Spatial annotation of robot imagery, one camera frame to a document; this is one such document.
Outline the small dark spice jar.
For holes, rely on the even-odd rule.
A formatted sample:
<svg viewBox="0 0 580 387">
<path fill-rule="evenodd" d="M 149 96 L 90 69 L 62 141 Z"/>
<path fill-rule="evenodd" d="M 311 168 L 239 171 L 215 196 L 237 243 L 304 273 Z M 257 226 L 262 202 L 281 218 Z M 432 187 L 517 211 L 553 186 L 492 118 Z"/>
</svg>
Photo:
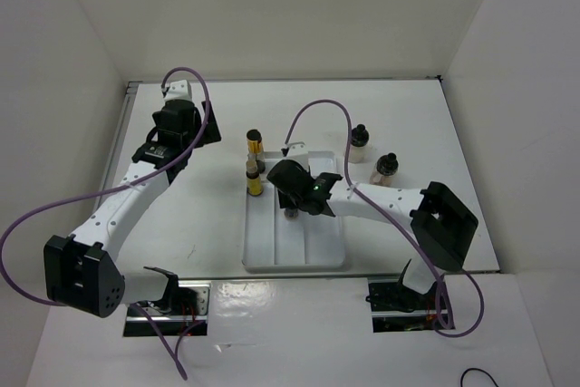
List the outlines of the small dark spice jar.
<svg viewBox="0 0 580 387">
<path fill-rule="evenodd" d="M 298 209 L 297 208 L 286 208 L 285 209 L 285 217 L 288 219 L 293 219 L 298 216 Z"/>
</svg>

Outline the yellow label sauce bottle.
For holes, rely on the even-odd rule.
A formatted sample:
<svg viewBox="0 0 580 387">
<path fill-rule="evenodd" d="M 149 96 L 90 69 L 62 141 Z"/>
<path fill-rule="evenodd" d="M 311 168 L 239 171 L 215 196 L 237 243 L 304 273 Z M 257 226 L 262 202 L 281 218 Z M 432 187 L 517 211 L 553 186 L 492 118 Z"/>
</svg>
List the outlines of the yellow label sauce bottle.
<svg viewBox="0 0 580 387">
<path fill-rule="evenodd" d="M 263 193 L 260 172 L 253 153 L 249 153 L 246 160 L 246 192 L 252 197 L 258 197 Z"/>
</svg>

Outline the gold cap glass spray bottle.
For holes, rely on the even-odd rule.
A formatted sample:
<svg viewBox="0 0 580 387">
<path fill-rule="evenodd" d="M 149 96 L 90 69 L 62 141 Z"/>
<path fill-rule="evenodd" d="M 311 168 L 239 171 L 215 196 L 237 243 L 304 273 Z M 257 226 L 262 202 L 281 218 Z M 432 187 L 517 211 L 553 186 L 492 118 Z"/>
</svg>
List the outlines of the gold cap glass spray bottle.
<svg viewBox="0 0 580 387">
<path fill-rule="evenodd" d="M 246 133 L 246 143 L 248 148 L 248 158 L 253 160 L 260 174 L 266 170 L 264 147 L 262 135 L 259 130 L 251 129 Z"/>
</svg>

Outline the round white powder shaker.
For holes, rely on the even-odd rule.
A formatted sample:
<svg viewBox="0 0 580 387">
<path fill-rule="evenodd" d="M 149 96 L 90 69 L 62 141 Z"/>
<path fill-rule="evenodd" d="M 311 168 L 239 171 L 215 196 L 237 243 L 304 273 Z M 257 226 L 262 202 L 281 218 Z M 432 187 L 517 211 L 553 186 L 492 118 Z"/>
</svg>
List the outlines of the round white powder shaker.
<svg viewBox="0 0 580 387">
<path fill-rule="evenodd" d="M 364 160 L 369 139 L 370 133 L 364 124 L 357 124 L 351 130 L 350 151 L 348 157 L 350 163 L 360 163 Z"/>
</svg>

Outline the round brown spice shaker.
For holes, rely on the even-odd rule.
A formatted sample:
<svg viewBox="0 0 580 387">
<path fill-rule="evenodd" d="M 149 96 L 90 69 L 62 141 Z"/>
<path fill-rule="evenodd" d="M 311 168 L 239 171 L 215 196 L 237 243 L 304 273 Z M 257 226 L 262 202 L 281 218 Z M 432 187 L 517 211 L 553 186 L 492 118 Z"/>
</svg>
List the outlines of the round brown spice shaker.
<svg viewBox="0 0 580 387">
<path fill-rule="evenodd" d="M 389 187 L 398 169 L 399 161 L 395 153 L 382 155 L 373 167 L 370 183 L 375 186 Z"/>
</svg>

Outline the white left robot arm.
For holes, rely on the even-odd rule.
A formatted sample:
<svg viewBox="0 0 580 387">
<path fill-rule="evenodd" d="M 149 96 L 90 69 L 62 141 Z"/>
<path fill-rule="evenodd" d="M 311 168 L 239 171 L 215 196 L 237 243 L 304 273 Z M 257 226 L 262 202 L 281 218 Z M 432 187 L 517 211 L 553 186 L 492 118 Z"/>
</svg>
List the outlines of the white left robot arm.
<svg viewBox="0 0 580 387">
<path fill-rule="evenodd" d="M 170 314 L 193 294 L 179 288 L 176 274 L 159 267 L 135 279 L 115 264 L 123 243 L 150 205 L 187 167 L 191 151 L 219 142 L 210 103 L 172 99 L 153 113 L 154 127 L 137 148 L 119 192 L 68 237 L 53 236 L 43 248 L 48 298 L 105 318 L 118 305 L 148 302 Z"/>
</svg>

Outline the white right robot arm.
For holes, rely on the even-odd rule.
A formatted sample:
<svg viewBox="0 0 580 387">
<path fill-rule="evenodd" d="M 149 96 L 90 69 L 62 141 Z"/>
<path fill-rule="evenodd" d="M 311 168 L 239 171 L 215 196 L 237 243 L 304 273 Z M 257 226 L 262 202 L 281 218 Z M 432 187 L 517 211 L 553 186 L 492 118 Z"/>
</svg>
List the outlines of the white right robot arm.
<svg viewBox="0 0 580 387">
<path fill-rule="evenodd" d="M 400 303 L 420 306 L 445 273 L 463 266 L 479 226 L 475 214 L 445 184 L 396 189 L 354 182 L 350 176 L 322 172 L 313 176 L 295 160 L 280 160 L 267 180 L 282 195 L 282 205 L 311 216 L 364 218 L 397 228 L 416 252 L 401 273 Z"/>
</svg>

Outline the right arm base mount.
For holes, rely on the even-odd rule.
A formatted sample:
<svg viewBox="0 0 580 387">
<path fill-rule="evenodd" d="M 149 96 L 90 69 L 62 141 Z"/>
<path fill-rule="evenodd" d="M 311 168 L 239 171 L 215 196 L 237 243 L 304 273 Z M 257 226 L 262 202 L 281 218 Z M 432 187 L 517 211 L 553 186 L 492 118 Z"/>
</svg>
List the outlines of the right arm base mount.
<svg viewBox="0 0 580 387">
<path fill-rule="evenodd" d="M 372 329 L 378 333 L 408 333 L 442 329 L 436 309 L 437 284 L 424 295 L 402 285 L 399 279 L 368 281 L 365 301 L 371 310 Z"/>
</svg>

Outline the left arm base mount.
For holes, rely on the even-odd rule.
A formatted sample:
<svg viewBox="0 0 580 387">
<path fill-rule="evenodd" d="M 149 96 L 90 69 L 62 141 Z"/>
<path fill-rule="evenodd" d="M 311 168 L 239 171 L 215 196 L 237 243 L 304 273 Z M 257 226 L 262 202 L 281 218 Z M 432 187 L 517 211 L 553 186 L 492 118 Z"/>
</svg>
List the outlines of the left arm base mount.
<svg viewBox="0 0 580 387">
<path fill-rule="evenodd" d="M 151 318 L 160 332 L 167 337 L 206 336 L 211 283 L 207 280 L 179 282 L 181 296 L 171 305 L 161 301 L 139 301 L 137 306 Z M 147 317 L 135 308 L 127 308 L 124 337 L 153 337 L 156 335 Z"/>
</svg>

